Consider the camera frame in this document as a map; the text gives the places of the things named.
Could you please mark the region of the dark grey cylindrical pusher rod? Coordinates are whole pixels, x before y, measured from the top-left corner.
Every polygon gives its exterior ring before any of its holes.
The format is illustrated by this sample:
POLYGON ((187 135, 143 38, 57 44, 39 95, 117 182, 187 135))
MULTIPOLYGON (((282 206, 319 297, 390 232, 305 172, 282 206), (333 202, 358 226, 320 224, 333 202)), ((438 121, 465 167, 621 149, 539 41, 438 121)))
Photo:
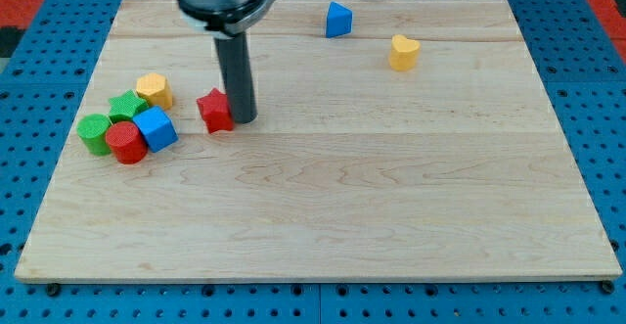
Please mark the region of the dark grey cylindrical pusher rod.
POLYGON ((257 117, 257 107, 246 33, 214 43, 232 119, 250 123, 257 117))

